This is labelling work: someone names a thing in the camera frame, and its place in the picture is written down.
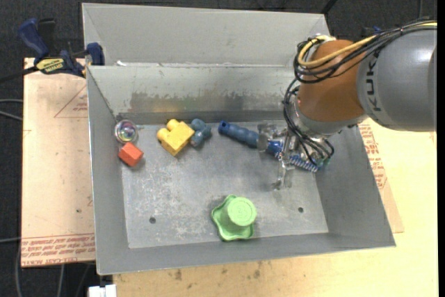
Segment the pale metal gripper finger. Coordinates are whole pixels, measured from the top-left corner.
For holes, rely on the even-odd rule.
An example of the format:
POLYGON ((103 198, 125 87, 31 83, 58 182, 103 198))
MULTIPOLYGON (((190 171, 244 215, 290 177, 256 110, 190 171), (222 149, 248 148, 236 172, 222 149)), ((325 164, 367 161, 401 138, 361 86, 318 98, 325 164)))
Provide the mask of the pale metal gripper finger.
POLYGON ((277 175, 276 180, 273 183, 273 188, 275 190, 280 190, 284 183, 284 164, 282 162, 282 158, 277 157, 277 175))
POLYGON ((282 164, 283 178, 282 184, 284 188, 292 187, 292 172, 294 171, 294 166, 288 164, 282 164))

